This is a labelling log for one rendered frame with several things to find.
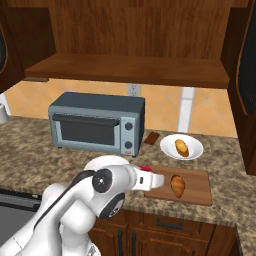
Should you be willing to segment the wooden base cupboard door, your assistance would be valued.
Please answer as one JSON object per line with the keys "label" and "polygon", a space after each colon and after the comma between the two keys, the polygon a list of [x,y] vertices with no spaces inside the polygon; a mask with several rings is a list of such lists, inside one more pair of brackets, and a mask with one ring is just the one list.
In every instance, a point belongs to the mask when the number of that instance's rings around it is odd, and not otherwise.
{"label": "wooden base cupboard door", "polygon": [[102,256],[118,256],[118,230],[123,232],[123,256],[127,256],[125,225],[97,219],[94,227],[89,231],[91,241],[98,247]]}
{"label": "wooden base cupboard door", "polygon": [[136,256],[205,256],[206,242],[146,229],[128,229],[128,251],[132,256],[132,232],[136,232]]}

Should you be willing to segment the wooden cabinet door with mesh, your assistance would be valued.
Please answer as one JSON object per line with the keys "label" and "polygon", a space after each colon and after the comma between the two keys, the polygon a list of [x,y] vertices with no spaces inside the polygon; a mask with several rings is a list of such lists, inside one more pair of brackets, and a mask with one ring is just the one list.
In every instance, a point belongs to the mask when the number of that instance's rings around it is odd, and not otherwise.
{"label": "wooden cabinet door with mesh", "polygon": [[0,94],[23,80],[25,70],[56,53],[49,0],[0,0],[0,32],[6,60]]}
{"label": "wooden cabinet door with mesh", "polygon": [[256,176],[256,0],[231,9],[221,62],[245,170]]}

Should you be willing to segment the wooden drawer front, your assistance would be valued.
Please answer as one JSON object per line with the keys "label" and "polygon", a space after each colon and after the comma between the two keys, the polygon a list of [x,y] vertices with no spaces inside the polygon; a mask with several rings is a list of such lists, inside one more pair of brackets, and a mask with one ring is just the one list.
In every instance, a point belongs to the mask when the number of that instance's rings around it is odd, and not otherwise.
{"label": "wooden drawer front", "polygon": [[[167,222],[171,224],[178,224],[179,222],[183,222],[184,228],[183,230],[176,230],[176,229],[157,226],[156,225],[157,218],[160,218],[162,222]],[[180,218],[173,218],[169,216],[160,216],[160,215],[149,214],[149,213],[144,213],[142,220],[143,220],[143,224],[150,229],[161,230],[167,233],[175,233],[178,235],[188,236],[188,237],[201,239],[201,240],[209,240],[214,229],[213,224],[180,219]]]}

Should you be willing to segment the wooden cutting board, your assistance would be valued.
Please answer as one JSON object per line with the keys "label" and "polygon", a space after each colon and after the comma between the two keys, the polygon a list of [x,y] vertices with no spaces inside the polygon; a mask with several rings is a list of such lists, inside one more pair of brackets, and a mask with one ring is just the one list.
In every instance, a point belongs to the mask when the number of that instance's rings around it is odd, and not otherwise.
{"label": "wooden cutting board", "polygon": [[[206,171],[166,166],[152,166],[152,170],[164,175],[165,182],[162,187],[145,192],[145,197],[204,206],[212,205],[210,182]],[[171,188],[170,182],[173,175],[179,175],[185,182],[185,189],[180,198],[174,195]]]}

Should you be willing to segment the toaster oven glass door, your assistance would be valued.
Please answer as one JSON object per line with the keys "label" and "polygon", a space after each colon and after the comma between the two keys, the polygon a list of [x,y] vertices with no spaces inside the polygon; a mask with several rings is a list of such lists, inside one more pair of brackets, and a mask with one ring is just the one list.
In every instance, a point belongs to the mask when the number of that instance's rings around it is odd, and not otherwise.
{"label": "toaster oven glass door", "polygon": [[60,134],[63,140],[111,146],[115,143],[114,129],[119,126],[57,122],[60,124]]}

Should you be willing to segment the white plate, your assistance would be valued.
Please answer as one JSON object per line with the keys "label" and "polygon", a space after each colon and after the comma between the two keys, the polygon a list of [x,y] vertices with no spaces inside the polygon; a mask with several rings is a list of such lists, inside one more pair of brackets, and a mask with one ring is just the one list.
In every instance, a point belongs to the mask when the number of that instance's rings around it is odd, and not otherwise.
{"label": "white plate", "polygon": [[[184,157],[178,153],[175,145],[177,140],[182,140],[187,145],[187,157]],[[203,154],[204,151],[204,147],[199,140],[184,134],[173,134],[164,137],[160,142],[160,148],[167,156],[184,161],[197,159]]]}

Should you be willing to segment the open wooden wall cabinet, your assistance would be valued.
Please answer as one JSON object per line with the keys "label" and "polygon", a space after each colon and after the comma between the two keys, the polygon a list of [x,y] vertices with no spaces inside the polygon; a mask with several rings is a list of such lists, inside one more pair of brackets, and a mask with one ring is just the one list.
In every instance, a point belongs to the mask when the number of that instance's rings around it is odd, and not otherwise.
{"label": "open wooden wall cabinet", "polygon": [[49,0],[56,53],[28,76],[225,89],[228,19],[250,0]]}

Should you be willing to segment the golden brown croissant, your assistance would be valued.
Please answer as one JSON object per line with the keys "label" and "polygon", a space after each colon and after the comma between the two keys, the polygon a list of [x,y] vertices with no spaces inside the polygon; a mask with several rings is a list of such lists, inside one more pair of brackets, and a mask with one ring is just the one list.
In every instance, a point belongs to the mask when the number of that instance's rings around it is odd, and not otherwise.
{"label": "golden brown croissant", "polygon": [[170,181],[171,189],[177,198],[181,198],[185,190],[185,182],[179,175],[173,175]]}

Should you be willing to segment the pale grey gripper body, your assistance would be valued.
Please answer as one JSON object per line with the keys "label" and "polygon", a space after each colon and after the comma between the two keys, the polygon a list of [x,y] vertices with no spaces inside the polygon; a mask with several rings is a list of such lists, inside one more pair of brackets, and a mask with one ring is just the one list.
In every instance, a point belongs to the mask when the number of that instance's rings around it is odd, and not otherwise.
{"label": "pale grey gripper body", "polygon": [[147,190],[160,188],[164,185],[165,176],[162,174],[156,174],[153,172],[149,173],[149,178],[147,181]]}

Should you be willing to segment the white wall socket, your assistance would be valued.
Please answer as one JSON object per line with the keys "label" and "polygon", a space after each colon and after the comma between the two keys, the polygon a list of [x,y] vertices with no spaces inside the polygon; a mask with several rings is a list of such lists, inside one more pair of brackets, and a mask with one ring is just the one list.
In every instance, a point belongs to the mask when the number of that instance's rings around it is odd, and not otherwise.
{"label": "white wall socket", "polygon": [[129,84],[127,94],[132,97],[140,96],[140,85],[139,84]]}

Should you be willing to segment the golden bread roll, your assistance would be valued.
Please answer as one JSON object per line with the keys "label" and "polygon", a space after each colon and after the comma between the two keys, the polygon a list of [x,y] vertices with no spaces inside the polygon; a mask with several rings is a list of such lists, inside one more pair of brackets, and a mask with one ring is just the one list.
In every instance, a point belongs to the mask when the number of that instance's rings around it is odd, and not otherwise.
{"label": "golden bread roll", "polygon": [[189,150],[188,146],[183,140],[177,139],[175,141],[175,146],[177,152],[182,156],[182,157],[188,157],[189,156]]}

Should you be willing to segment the white mug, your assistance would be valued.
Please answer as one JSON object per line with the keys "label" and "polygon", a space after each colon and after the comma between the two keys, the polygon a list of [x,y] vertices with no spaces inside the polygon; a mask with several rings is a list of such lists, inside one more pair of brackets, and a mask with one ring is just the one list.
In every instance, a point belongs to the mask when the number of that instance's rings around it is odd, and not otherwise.
{"label": "white mug", "polygon": [[0,94],[0,124],[8,122],[8,104],[4,93]]}

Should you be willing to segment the brown chocolate bar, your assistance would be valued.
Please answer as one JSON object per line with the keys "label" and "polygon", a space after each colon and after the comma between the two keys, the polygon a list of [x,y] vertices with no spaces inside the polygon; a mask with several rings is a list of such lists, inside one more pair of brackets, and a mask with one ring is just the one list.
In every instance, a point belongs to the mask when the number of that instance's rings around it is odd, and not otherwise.
{"label": "brown chocolate bar", "polygon": [[147,138],[145,139],[145,143],[146,143],[146,144],[149,144],[149,145],[153,145],[153,144],[156,142],[156,140],[158,139],[159,136],[160,136],[159,133],[157,133],[157,132],[151,132],[151,133],[147,136]]}

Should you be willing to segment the grey dishwasher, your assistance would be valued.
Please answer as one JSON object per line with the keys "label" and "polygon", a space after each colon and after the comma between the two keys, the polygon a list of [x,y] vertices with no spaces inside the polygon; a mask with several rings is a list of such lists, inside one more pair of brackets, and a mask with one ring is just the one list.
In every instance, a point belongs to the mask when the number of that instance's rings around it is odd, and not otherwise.
{"label": "grey dishwasher", "polygon": [[0,188],[0,246],[37,212],[41,195]]}

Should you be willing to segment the grey toaster oven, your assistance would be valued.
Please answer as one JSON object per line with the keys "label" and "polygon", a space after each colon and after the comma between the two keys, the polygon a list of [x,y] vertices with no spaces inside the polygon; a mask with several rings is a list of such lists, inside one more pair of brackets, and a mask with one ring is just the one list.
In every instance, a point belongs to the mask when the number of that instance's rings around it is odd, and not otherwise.
{"label": "grey toaster oven", "polygon": [[[63,140],[60,134],[60,124],[52,119],[53,114],[119,119],[120,124],[114,129],[115,143],[111,146]],[[65,92],[49,106],[48,116],[52,142],[56,147],[136,157],[144,135],[145,99],[143,97]],[[132,123],[133,128],[126,130],[126,123]],[[126,142],[131,142],[132,148],[127,149]]]}

